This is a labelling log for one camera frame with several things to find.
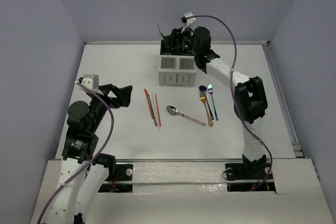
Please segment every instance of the spoon handle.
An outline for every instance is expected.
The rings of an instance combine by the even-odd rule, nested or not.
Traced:
[[[188,116],[188,115],[185,115],[185,114],[182,114],[182,113],[181,113],[181,116],[184,117],[184,118],[187,118],[187,119],[189,119],[189,120],[191,120],[191,121],[193,121],[195,123],[199,123],[199,124],[201,124],[203,126],[206,126],[206,123],[203,123],[203,122],[201,122],[201,121],[199,121],[197,119],[194,119],[191,116]]]

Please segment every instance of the wall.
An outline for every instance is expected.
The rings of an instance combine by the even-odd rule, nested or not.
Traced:
[[[0,223],[30,222],[83,50],[61,0],[0,0]]]
[[[181,17],[212,14],[223,18],[237,40],[271,40],[294,0],[62,0],[84,41],[159,40],[157,23],[168,34]],[[231,40],[213,20],[199,24],[215,40]]]
[[[271,43],[272,57],[307,157],[314,158],[336,221],[336,4],[295,0]]]

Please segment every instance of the spoon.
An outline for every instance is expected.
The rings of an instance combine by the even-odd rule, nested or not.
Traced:
[[[210,109],[210,105],[209,105],[208,99],[206,97],[206,86],[201,85],[198,88],[199,88],[199,90],[203,91],[203,93],[205,94],[205,100],[206,100],[206,103],[208,104],[208,108],[209,108],[211,119],[213,120],[214,119],[214,115],[212,115],[212,111]]]
[[[180,115],[180,116],[183,117],[183,118],[187,118],[187,119],[189,119],[189,120],[191,120],[191,121],[193,121],[193,122],[195,122],[195,123],[199,123],[199,124],[201,124],[201,125],[203,125],[203,126],[206,126],[205,123],[203,123],[203,122],[201,122],[201,121],[199,121],[199,120],[197,120],[197,119],[194,119],[194,118],[192,118],[191,116],[182,114],[181,112],[179,112],[179,111],[177,110],[177,108],[175,108],[175,107],[173,107],[173,106],[170,106],[170,105],[167,106],[167,110],[168,110],[168,112],[169,112],[170,115]]]

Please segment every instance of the cable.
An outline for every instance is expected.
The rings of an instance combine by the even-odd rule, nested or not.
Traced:
[[[37,220],[37,224],[41,224],[43,215],[45,214],[47,208],[49,207],[49,205],[51,204],[51,202],[53,201],[53,199],[56,197],[56,195],[62,190],[63,187],[65,187],[66,184],[68,184],[70,181],[72,181],[78,174],[80,174],[83,170],[85,170],[86,168],[88,168],[88,166],[100,155],[100,153],[103,151],[103,149],[105,148],[105,146],[107,145],[107,143],[110,140],[110,137],[112,135],[112,131],[113,131],[113,126],[114,126],[114,117],[113,117],[113,113],[112,110],[110,109],[110,107],[105,103],[105,101],[99,96],[97,95],[94,91],[88,89],[87,87],[85,87],[84,85],[82,85],[79,81],[76,81],[75,84],[77,84],[78,86],[80,86],[81,88],[83,88],[85,91],[91,93],[94,97],[96,97],[102,104],[104,104],[104,106],[107,108],[107,110],[109,111],[110,115],[111,115],[111,128],[110,128],[110,132],[104,142],[104,144],[102,145],[102,147],[98,150],[98,152],[96,153],[96,155],[94,155],[92,157],[92,159],[89,160],[89,162],[87,162],[86,164],[84,164],[81,168],[79,168],[70,178],[68,178],[65,182],[64,185],[61,185],[57,188],[57,190],[52,194],[52,196],[49,198],[49,200],[47,201],[47,203],[45,204],[38,220]]]
[[[269,160],[270,160],[269,161],[269,169],[268,169],[268,172],[266,174],[266,177],[262,180],[262,182],[259,183],[259,185],[257,185],[252,190],[252,191],[254,191],[254,190],[258,189],[267,180],[268,176],[270,175],[270,173],[272,171],[272,165],[273,165],[273,156],[272,156],[271,151],[267,147],[267,145],[263,142],[263,140],[260,137],[258,137],[255,133],[253,133],[247,127],[247,125],[246,125],[245,121],[243,120],[243,117],[242,117],[242,115],[241,115],[241,113],[238,109],[237,100],[235,98],[234,85],[233,85],[233,71],[234,71],[234,68],[236,66],[236,61],[237,61],[237,44],[236,44],[235,36],[233,35],[231,29],[221,19],[219,19],[215,16],[212,16],[212,15],[194,15],[194,16],[186,17],[186,19],[190,19],[190,18],[212,18],[212,19],[215,19],[215,20],[219,21],[220,23],[222,23],[226,27],[226,29],[228,30],[228,32],[230,33],[230,35],[232,37],[233,45],[234,45],[234,48],[235,48],[235,56],[234,56],[234,59],[233,59],[233,63],[232,63],[232,66],[231,66],[231,72],[230,72],[230,89],[231,89],[232,99],[233,99],[233,102],[234,102],[234,107],[237,111],[238,118],[242,122],[244,128],[248,131],[248,133],[250,133],[256,140],[258,140],[263,145],[263,147],[266,149],[266,151],[269,154]]]

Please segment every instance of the silver spoon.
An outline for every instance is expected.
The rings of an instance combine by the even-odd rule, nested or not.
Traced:
[[[170,105],[167,106],[167,110],[168,110],[168,112],[169,112],[170,115],[180,115],[180,116],[183,117],[183,118],[187,118],[187,119],[189,119],[189,120],[191,120],[191,121],[193,121],[193,122],[195,122],[195,123],[199,123],[199,124],[201,124],[201,125],[203,125],[203,126],[206,126],[205,123],[203,123],[203,122],[201,122],[201,121],[199,121],[199,120],[197,120],[197,119],[194,119],[194,118],[192,118],[191,116],[182,114],[181,112],[179,112],[179,111],[177,110],[177,108],[175,108],[175,107],[173,107],[173,106],[170,106]]]

